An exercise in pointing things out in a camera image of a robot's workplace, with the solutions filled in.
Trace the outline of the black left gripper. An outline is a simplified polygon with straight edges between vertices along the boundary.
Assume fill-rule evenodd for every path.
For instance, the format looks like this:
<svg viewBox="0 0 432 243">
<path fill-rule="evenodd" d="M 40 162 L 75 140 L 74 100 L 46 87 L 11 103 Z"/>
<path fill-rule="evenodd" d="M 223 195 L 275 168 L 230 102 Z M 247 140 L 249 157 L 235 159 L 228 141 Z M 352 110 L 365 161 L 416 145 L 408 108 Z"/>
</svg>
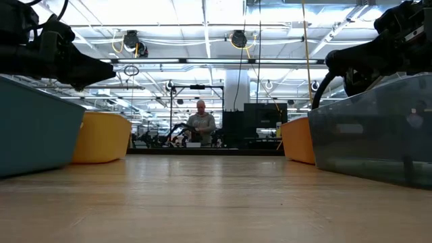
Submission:
<svg viewBox="0 0 432 243">
<path fill-rule="evenodd" d="M 54 78 L 82 91 L 91 84 L 116 76 L 110 63 L 87 56 L 74 47 L 72 42 L 76 35 L 67 24 L 58 20 L 57 15 L 51 15 L 40 26 L 42 31 L 34 38 L 34 44 L 45 66 L 46 78 Z M 74 78 L 74 73 L 82 77 Z"/>
</svg>

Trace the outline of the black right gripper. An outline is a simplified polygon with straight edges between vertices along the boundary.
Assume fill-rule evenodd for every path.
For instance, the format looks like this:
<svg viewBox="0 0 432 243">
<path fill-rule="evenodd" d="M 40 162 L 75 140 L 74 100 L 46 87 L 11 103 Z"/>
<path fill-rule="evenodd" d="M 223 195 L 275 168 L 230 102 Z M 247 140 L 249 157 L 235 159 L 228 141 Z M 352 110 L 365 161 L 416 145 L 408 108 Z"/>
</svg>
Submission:
<svg viewBox="0 0 432 243">
<path fill-rule="evenodd" d="M 363 76 L 432 72 L 432 0 L 405 0 L 377 18 L 374 28 L 378 37 L 337 51 L 337 60 Z"/>
</svg>

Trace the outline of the black desk lamp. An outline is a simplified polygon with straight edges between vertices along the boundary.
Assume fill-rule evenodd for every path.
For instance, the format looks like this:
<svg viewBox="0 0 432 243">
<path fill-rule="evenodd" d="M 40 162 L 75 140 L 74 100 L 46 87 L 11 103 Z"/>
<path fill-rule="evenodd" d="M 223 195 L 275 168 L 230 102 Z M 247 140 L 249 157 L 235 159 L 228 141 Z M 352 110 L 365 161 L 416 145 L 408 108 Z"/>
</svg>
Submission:
<svg viewBox="0 0 432 243">
<path fill-rule="evenodd" d="M 353 64 L 344 63 L 337 60 L 337 51 L 330 52 L 326 58 L 325 63 L 328 67 L 328 73 L 322 80 L 318 90 L 316 91 L 311 109 L 319 107 L 321 98 L 330 84 L 330 82 L 337 76 L 343 78 L 345 93 L 351 97 L 358 95 L 367 90 L 367 88 L 384 76 L 363 76 L 361 73 L 352 69 Z"/>
</svg>

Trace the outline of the yellow plastic bin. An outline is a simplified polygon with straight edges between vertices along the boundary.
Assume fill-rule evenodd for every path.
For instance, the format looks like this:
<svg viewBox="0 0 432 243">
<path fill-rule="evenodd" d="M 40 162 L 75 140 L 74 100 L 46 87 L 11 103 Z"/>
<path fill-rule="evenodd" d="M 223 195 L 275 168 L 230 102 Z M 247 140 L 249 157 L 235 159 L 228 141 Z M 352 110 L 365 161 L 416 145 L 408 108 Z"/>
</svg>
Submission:
<svg viewBox="0 0 432 243">
<path fill-rule="evenodd" d="M 108 163 L 126 156 L 132 124 L 110 113 L 85 112 L 72 163 Z"/>
</svg>

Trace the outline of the teal plastic bin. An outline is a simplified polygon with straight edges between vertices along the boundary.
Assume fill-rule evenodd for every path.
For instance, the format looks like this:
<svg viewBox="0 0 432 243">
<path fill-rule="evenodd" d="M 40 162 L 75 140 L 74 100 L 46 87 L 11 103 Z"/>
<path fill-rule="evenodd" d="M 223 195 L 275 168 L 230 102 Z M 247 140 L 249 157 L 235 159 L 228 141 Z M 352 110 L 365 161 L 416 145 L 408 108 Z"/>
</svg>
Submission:
<svg viewBox="0 0 432 243">
<path fill-rule="evenodd" d="M 0 178 L 72 162 L 85 108 L 0 76 Z"/>
</svg>

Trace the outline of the grey translucent plastic bin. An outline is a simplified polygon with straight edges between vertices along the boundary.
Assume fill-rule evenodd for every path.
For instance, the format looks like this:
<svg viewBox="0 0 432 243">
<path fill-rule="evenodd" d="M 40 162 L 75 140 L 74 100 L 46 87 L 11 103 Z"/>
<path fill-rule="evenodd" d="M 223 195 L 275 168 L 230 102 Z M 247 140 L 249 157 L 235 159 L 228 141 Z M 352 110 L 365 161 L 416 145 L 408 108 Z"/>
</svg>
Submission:
<svg viewBox="0 0 432 243">
<path fill-rule="evenodd" d="M 317 168 L 432 190 L 432 74 L 320 106 L 308 121 Z"/>
</svg>

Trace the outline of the orange plastic bin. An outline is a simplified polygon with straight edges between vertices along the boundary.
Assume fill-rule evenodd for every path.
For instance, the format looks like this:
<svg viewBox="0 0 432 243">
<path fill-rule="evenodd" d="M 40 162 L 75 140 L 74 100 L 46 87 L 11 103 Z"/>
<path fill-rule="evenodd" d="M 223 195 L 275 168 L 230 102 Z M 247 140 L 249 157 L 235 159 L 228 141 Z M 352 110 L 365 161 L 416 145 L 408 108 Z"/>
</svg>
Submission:
<svg viewBox="0 0 432 243">
<path fill-rule="evenodd" d="M 307 117 L 281 125 L 281 137 L 286 158 L 291 161 L 315 164 L 313 143 Z"/>
</svg>

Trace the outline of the person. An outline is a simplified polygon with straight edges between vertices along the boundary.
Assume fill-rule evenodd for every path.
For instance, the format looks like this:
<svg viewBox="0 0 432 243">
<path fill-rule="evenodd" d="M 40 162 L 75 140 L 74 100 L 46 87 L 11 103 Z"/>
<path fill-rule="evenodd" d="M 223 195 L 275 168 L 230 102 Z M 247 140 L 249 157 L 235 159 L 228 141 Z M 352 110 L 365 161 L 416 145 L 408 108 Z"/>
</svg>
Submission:
<svg viewBox="0 0 432 243">
<path fill-rule="evenodd" d="M 211 133 L 216 130 L 215 118 L 205 111 L 206 105 L 203 100 L 196 103 L 197 112 L 188 118 L 187 124 L 192 126 L 201 135 L 201 146 L 211 146 Z"/>
</svg>

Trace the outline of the long ceiling light bar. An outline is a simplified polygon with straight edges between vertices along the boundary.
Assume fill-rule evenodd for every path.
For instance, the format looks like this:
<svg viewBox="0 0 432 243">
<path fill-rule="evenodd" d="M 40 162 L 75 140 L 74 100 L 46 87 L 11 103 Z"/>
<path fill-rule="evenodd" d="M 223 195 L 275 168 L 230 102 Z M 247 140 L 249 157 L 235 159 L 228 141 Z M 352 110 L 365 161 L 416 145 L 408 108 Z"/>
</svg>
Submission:
<svg viewBox="0 0 432 243">
<path fill-rule="evenodd" d="M 199 63 L 199 64 L 282 64 L 282 65 L 296 65 L 296 64 L 324 64 L 323 59 L 187 59 L 187 58 L 167 58 L 167 59 L 101 59 L 105 63 L 164 63 L 164 64 L 187 64 L 187 63 Z"/>
</svg>

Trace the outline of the black cabinet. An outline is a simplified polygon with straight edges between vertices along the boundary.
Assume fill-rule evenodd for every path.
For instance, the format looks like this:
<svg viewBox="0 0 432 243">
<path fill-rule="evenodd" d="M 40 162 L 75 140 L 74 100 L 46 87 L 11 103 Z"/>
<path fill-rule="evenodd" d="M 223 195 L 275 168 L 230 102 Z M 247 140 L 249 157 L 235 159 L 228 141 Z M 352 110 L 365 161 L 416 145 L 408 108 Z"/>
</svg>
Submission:
<svg viewBox="0 0 432 243">
<path fill-rule="evenodd" d="M 223 112 L 223 145 L 230 149 L 275 150 L 277 127 L 287 122 L 285 103 L 245 103 L 242 111 Z"/>
</svg>

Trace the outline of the white pillar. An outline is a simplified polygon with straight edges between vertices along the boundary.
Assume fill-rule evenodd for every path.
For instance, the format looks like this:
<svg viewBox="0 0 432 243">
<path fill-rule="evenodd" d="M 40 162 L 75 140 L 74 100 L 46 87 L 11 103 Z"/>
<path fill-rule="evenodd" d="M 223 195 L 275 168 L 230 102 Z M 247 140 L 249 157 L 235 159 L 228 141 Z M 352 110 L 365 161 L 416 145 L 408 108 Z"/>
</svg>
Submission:
<svg viewBox="0 0 432 243">
<path fill-rule="evenodd" d="M 250 77 L 247 70 L 226 70 L 224 80 L 224 109 L 243 111 L 250 102 Z"/>
</svg>

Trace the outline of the black background rig frame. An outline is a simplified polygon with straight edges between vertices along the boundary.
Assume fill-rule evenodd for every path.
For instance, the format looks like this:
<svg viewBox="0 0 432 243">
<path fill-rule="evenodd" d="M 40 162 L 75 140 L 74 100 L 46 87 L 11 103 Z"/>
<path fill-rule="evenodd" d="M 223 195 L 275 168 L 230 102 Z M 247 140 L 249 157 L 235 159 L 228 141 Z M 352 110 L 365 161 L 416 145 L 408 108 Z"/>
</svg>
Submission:
<svg viewBox="0 0 432 243">
<path fill-rule="evenodd" d="M 171 141 L 172 140 L 172 134 L 173 134 L 173 132 L 175 132 L 175 130 L 177 130 L 179 127 L 183 127 L 183 130 L 182 130 L 183 132 L 180 132 L 181 134 L 184 134 L 185 132 L 188 131 L 187 135 L 189 135 L 188 138 L 191 139 L 190 142 L 196 142 L 196 143 L 199 142 L 200 143 L 200 141 L 202 139 L 201 135 L 198 132 L 196 132 L 195 129 L 192 126 L 189 126 L 187 124 L 187 122 L 186 123 L 176 124 L 174 127 L 172 127 L 171 122 L 172 122 L 172 115 L 173 115 L 173 98 L 174 98 L 173 97 L 173 90 L 175 88 L 181 88 L 181 89 L 189 88 L 191 90 L 201 90 L 201 89 L 206 89 L 206 88 L 210 88 L 211 90 L 214 90 L 214 88 L 220 88 L 221 91 L 222 91 L 222 97 L 220 99 L 222 100 L 222 108 L 223 108 L 223 104 L 224 104 L 224 100 L 223 100 L 224 99 L 224 87 L 223 86 L 206 86 L 206 85 L 200 85 L 200 84 L 195 84 L 195 85 L 191 85 L 191 86 L 172 86 L 171 87 L 171 90 L 170 90 L 170 106 L 169 106 L 169 111 L 170 111 L 170 131 L 169 131 L 169 134 L 166 136 L 166 140 L 167 141 L 168 140 Z M 211 148 L 211 147 L 213 147 L 212 140 L 211 140 L 211 146 L 210 147 L 203 147 L 203 148 Z"/>
</svg>

